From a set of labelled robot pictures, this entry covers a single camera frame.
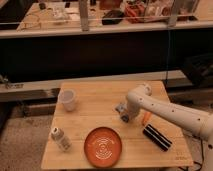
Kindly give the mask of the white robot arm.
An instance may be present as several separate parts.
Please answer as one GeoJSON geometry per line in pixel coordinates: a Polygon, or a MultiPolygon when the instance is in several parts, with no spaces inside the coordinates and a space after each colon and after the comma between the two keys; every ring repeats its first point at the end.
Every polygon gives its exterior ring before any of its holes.
{"type": "Polygon", "coordinates": [[[139,115],[141,109],[190,131],[207,142],[207,151],[201,171],[213,171],[213,114],[161,101],[152,96],[149,84],[143,83],[128,91],[122,106],[121,119],[129,122],[139,115]]]}

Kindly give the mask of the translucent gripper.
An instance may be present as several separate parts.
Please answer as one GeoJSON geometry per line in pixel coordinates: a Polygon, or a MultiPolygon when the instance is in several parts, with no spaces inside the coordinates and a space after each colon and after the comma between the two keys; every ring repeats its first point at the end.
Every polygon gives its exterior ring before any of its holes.
{"type": "Polygon", "coordinates": [[[126,110],[126,109],[124,109],[120,114],[120,118],[123,122],[128,123],[131,120],[133,120],[135,117],[137,117],[138,114],[139,114],[138,110],[126,110]]]}

